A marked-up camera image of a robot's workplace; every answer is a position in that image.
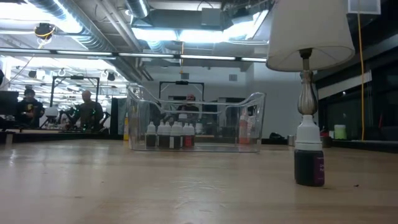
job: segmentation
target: person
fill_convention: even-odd
[[[32,89],[26,89],[24,95],[25,98],[17,104],[15,119],[31,128],[38,128],[39,120],[44,115],[43,104],[35,99],[35,91]]]
[[[76,121],[80,118],[81,128],[98,129],[100,121],[104,117],[102,106],[98,102],[91,100],[91,92],[85,90],[81,94],[84,103],[80,105],[78,114],[76,114]]]
[[[187,101],[195,101],[195,96],[193,94],[188,94],[186,100]],[[178,111],[197,111],[197,112],[199,112],[199,108],[191,103],[185,103],[184,105],[180,105],[177,108],[177,110]],[[199,117],[199,114],[187,113],[187,120],[189,123],[195,124],[198,117]]]

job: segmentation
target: clear plastic bin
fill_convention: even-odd
[[[265,99],[264,93],[253,93],[240,103],[161,100],[154,97],[145,87],[131,85],[127,91],[130,149],[258,152],[261,144]],[[178,133],[176,130],[179,123],[182,126],[185,126],[185,123],[187,126],[191,124],[193,126],[190,128],[191,133],[195,130],[192,134],[192,142],[185,141],[185,138],[188,139],[188,135],[191,134],[186,131],[189,130],[188,128],[184,128],[185,131],[179,132],[183,142],[181,147],[169,147],[163,144],[162,139],[167,135],[164,130],[170,130],[170,128],[164,128],[163,124],[167,121],[170,126],[176,125],[173,136],[178,136],[175,133]],[[156,143],[150,142],[153,141],[154,135],[156,135]]]

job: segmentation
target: wooden table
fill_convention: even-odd
[[[127,142],[0,151],[0,223],[398,223],[398,155],[325,150],[326,186],[296,185],[292,149],[140,152]]]

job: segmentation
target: computer monitor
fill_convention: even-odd
[[[15,115],[18,104],[17,91],[0,91],[0,114]]]

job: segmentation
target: wall vent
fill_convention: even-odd
[[[181,80],[189,80],[189,73],[182,73]]]
[[[229,80],[231,82],[237,82],[238,81],[238,75],[237,74],[229,74]]]

